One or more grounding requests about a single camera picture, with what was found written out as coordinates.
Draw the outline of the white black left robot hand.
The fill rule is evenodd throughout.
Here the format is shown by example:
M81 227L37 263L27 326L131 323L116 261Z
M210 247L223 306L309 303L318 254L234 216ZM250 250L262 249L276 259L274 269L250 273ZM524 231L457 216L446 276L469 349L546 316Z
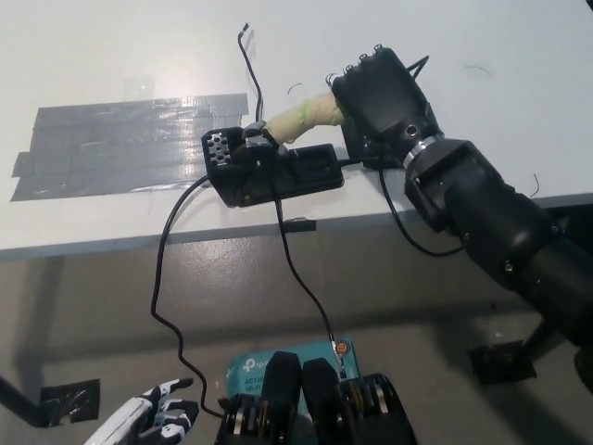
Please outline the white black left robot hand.
M85 444L180 444L199 414L194 400L171 398L193 378L173 379L128 399Z

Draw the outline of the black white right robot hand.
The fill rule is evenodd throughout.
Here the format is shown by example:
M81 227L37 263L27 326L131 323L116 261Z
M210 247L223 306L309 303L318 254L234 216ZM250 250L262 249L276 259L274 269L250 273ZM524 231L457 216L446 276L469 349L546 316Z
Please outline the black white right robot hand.
M407 66L391 48L377 45L332 81L331 91L343 115L400 162L420 143L443 137L417 83L428 60L425 56Z

